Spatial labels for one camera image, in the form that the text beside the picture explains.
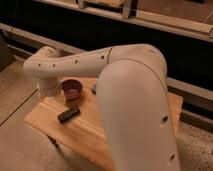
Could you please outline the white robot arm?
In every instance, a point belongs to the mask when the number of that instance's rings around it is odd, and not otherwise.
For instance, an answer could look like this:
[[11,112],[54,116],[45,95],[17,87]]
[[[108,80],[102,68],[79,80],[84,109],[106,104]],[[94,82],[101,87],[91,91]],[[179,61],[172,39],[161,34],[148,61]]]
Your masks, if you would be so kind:
[[181,171],[167,64],[156,47],[120,45],[60,57],[45,46],[23,69],[46,96],[58,93],[63,76],[97,80],[97,105],[116,171]]

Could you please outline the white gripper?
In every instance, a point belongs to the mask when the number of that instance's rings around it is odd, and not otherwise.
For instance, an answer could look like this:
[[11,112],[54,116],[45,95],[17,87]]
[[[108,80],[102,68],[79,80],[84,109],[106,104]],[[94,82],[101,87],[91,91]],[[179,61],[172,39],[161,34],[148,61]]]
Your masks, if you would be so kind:
[[57,96],[61,92],[61,86],[56,77],[38,79],[38,89],[43,96]]

